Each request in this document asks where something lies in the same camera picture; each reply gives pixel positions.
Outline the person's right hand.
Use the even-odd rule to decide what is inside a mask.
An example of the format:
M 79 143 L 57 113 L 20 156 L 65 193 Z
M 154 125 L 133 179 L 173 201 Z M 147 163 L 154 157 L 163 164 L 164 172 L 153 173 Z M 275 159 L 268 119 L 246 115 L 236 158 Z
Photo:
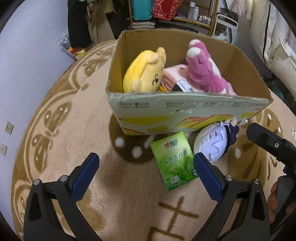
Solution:
M 278 187 L 278 182 L 275 182 L 271 188 L 271 194 L 269 195 L 267 199 L 267 208 L 268 208 L 268 214 L 269 214 L 269 222 L 273 223 L 275 220 L 276 214 L 274 213 L 275 210 L 278 207 L 278 199 L 276 198 L 276 191 Z M 293 201 L 286 209 L 287 214 L 293 213 L 295 209 L 295 201 Z

